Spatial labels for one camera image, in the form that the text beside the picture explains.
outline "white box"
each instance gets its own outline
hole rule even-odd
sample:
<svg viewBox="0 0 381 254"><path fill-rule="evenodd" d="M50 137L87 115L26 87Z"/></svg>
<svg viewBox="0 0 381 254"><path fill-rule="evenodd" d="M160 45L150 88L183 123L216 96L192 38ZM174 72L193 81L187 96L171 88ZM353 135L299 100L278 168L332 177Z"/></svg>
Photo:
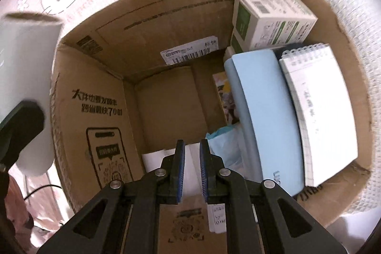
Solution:
<svg viewBox="0 0 381 254"><path fill-rule="evenodd" d="M303 42L316 21L301 0L234 1L234 35L243 51Z"/></svg>

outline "cardboard box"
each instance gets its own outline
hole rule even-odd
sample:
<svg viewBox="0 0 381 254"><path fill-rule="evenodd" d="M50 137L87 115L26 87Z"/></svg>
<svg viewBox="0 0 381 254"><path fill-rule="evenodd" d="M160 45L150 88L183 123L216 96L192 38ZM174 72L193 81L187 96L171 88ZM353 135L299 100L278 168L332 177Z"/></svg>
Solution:
<svg viewBox="0 0 381 254"><path fill-rule="evenodd" d="M329 4L324 0L302 1L319 18L306 42L329 42L340 65L359 144L355 163L320 188L306 188L298 195L298 202L327 226L355 200L369 178L371 106L354 45ZM141 178L142 154L172 149L177 139L187 144L199 142L207 132L225 125L213 74L224 71L233 7L234 0L119 0L62 39L66 46L62 45L56 55L51 118L58 173L75 211L107 180ZM220 50L206 56L168 66L161 55L162 51L211 36L218 38ZM81 51L89 51L89 42L98 48L85 55ZM104 144L110 147L97 149L102 144L94 143L94 128L114 133ZM112 147L117 143L119 149ZM208 232L206 205L197 198L167 208L171 212L160 226L165 238L181 225L177 217L184 214L181 212L197 208L204 215L197 217L203 223L199 227L203 227L204 238L196 242L178 237L168 242L163 237L159 254L209 253L211 247L219 246Z"/></svg>
<svg viewBox="0 0 381 254"><path fill-rule="evenodd" d="M244 51L303 42L316 20L301 0L234 1L234 35Z"/></svg>

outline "notebook spiral binding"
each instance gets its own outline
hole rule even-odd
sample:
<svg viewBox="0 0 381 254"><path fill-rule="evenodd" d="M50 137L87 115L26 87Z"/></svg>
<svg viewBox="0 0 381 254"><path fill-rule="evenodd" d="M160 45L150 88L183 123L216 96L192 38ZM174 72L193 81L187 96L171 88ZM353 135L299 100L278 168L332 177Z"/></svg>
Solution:
<svg viewBox="0 0 381 254"><path fill-rule="evenodd" d="M312 61L322 56L326 56L327 53L323 48L327 46L329 46L329 44L318 43L298 49L286 50L282 53L281 58L290 59L291 64L295 66L296 64L302 64L303 62Z"/></svg>

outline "black cable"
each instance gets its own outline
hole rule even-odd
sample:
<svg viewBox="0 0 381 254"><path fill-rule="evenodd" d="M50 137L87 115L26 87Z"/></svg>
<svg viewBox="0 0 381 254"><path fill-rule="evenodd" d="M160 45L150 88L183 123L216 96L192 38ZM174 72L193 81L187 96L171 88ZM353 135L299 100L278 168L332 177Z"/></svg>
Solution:
<svg viewBox="0 0 381 254"><path fill-rule="evenodd" d="M45 187L49 187L49 186L58 187L59 189L62 189L62 187L60 187L59 185L46 184L46 185L37 187L34 191L31 191L28 195L26 195L26 197L24 198L24 200L27 200L27 199L28 199L30 196L32 196L36 191L39 191L40 189L44 189Z"/></svg>

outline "printed phone illustration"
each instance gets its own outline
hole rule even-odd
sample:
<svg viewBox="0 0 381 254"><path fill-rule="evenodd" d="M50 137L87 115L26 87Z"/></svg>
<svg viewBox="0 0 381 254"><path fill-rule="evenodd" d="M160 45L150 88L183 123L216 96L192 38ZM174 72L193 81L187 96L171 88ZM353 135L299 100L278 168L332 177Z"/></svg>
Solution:
<svg viewBox="0 0 381 254"><path fill-rule="evenodd" d="M86 136L101 189L112 180L133 181L119 128L90 127Z"/></svg>

